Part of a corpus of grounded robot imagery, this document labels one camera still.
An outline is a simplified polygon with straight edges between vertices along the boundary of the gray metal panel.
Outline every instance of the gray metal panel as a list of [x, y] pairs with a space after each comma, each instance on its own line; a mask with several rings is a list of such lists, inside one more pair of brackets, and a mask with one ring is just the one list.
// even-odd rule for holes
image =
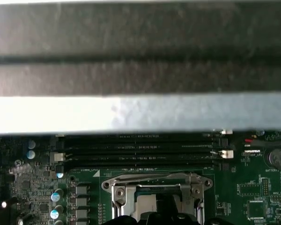
[[0, 97], [0, 134], [281, 128], [281, 93]]
[[281, 91], [281, 66], [239, 62], [0, 65], [0, 96]]
[[0, 5], [0, 61], [273, 55], [277, 1]]

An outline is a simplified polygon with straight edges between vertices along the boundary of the chip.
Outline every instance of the chip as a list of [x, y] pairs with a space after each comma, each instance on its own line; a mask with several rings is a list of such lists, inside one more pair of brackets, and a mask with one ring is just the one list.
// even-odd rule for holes
[[217, 208], [216, 209], [217, 216], [225, 216], [225, 209], [224, 208]]
[[264, 219], [265, 206], [263, 201], [248, 202], [248, 218], [249, 219]]
[[77, 221], [75, 225], [88, 225], [86, 221]]
[[22, 188], [23, 189], [29, 189], [30, 188], [30, 181], [23, 181], [22, 182]]
[[76, 210], [76, 218], [77, 219], [85, 219], [88, 217], [87, 210]]
[[87, 195], [88, 194], [88, 187], [87, 186], [77, 186], [76, 187], [76, 194], [77, 195]]
[[76, 198], [76, 206], [87, 206], [88, 205], [88, 199], [87, 198]]
[[49, 211], [49, 206], [48, 206], [48, 204], [40, 204], [40, 205], [39, 205], [39, 210], [40, 210], [41, 212], [48, 212], [48, 211]]
[[43, 176], [44, 177], [49, 177], [50, 176], [50, 172], [49, 171], [44, 171], [43, 172]]

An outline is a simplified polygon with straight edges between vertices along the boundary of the metal bracket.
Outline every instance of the metal bracket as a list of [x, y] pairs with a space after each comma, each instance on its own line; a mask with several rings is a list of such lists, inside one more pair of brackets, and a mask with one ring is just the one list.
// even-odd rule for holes
[[112, 196], [113, 218], [133, 216], [136, 211], [136, 193], [159, 188], [163, 192], [178, 191], [182, 196], [182, 209], [178, 212], [194, 215], [200, 224], [205, 221], [204, 191], [212, 186], [210, 178], [183, 172], [122, 174], [102, 183], [102, 189]]

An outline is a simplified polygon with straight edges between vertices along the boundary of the capacitor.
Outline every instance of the capacitor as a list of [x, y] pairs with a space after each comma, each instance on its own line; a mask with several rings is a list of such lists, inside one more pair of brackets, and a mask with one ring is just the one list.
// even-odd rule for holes
[[64, 207], [57, 205], [50, 213], [52, 219], [57, 219], [64, 211]]
[[281, 149], [274, 149], [268, 156], [269, 163], [276, 169], [281, 171]]
[[56, 174], [57, 178], [63, 178], [64, 177], [64, 174], [62, 172], [58, 172]]
[[6, 201], [3, 201], [1, 203], [1, 206], [2, 206], [2, 208], [6, 208], [6, 207], [12, 206], [13, 204], [15, 204], [17, 202], [18, 202], [18, 198], [17, 197], [12, 197], [10, 199], [7, 199]]
[[33, 215], [28, 213], [25, 216], [18, 218], [18, 225], [27, 225], [32, 219]]
[[34, 159], [36, 157], [36, 153], [33, 150], [29, 150], [26, 154], [28, 159]]
[[58, 202], [64, 196], [64, 191], [60, 188], [56, 189], [51, 195], [52, 202]]
[[35, 147], [36, 147], [36, 142], [35, 141], [33, 141], [33, 140], [29, 140], [28, 141], [28, 148], [29, 149], [34, 149]]
[[58, 220], [54, 223], [54, 225], [64, 225], [64, 222], [62, 222], [61, 220]]

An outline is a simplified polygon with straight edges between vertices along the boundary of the motherboard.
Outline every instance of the motherboard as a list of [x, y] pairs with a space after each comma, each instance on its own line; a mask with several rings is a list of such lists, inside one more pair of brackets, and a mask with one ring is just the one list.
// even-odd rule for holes
[[202, 225], [281, 225], [281, 131], [0, 137], [11, 225], [140, 221], [165, 201]]

